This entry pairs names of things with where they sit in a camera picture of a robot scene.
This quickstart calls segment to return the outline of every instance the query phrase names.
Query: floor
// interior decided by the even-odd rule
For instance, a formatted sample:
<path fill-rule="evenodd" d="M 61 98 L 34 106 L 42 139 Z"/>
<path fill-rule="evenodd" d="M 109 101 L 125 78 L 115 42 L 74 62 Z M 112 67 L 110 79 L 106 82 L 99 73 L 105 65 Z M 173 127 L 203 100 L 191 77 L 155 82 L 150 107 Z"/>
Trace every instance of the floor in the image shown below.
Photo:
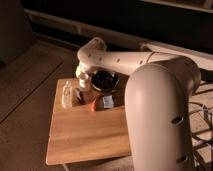
<path fill-rule="evenodd" d="M 24 55 L 0 70 L 0 171 L 63 171 L 59 166 L 45 164 L 55 88 L 58 79 L 74 77 L 78 65 L 76 49 L 66 49 L 38 41 Z M 212 96 L 213 85 L 203 84 L 192 102 Z M 192 131 L 201 138 L 211 136 L 207 125 L 194 112 L 197 122 Z M 201 127 L 207 132 L 196 134 Z M 194 140 L 202 164 L 211 170 L 212 151 Z M 133 171 L 131 157 L 69 164 L 71 171 Z"/>

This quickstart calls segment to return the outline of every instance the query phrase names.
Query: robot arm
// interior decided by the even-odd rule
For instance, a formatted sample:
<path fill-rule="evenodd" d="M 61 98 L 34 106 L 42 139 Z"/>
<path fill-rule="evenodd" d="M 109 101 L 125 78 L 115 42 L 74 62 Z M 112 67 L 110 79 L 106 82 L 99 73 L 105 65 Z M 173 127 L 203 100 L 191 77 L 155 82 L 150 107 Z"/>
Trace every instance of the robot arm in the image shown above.
<path fill-rule="evenodd" d="M 130 76 L 125 110 L 136 171 L 194 170 L 188 98 L 200 83 L 195 62 L 165 53 L 106 52 L 100 38 L 78 58 L 83 72 L 104 68 Z"/>

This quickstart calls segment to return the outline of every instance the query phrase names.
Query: small bottle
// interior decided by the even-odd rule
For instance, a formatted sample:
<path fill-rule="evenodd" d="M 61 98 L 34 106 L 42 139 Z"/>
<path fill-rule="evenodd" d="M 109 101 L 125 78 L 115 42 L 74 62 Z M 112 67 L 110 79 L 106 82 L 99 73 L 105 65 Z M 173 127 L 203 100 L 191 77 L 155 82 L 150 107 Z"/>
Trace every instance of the small bottle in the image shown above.
<path fill-rule="evenodd" d="M 63 87 L 61 104 L 63 108 L 72 107 L 72 85 L 71 81 L 66 81 Z"/>

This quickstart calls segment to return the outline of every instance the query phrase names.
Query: black bowl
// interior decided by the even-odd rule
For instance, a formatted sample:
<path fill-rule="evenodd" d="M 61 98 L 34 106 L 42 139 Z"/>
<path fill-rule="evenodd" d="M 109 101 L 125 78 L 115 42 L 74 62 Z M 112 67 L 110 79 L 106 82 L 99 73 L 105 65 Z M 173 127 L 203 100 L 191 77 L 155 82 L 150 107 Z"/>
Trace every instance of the black bowl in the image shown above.
<path fill-rule="evenodd" d="M 115 89 L 118 84 L 118 76 L 114 72 L 98 71 L 92 75 L 92 86 L 98 91 L 109 92 Z"/>

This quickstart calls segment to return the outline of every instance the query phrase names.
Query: wooden cutting board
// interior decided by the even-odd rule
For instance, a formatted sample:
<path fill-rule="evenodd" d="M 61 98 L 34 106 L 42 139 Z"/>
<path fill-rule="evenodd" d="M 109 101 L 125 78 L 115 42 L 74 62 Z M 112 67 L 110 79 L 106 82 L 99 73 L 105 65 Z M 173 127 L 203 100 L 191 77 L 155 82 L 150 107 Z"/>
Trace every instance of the wooden cutting board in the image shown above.
<path fill-rule="evenodd" d="M 78 87 L 77 79 L 68 80 L 74 88 Z M 61 95 L 66 81 L 59 80 L 57 84 L 46 163 L 53 165 L 130 155 L 124 106 L 92 112 L 91 103 L 86 103 L 64 109 Z M 118 94 L 124 91 L 124 86 L 120 82 Z M 87 102 L 91 102 L 96 94 L 87 94 L 90 96 Z"/>

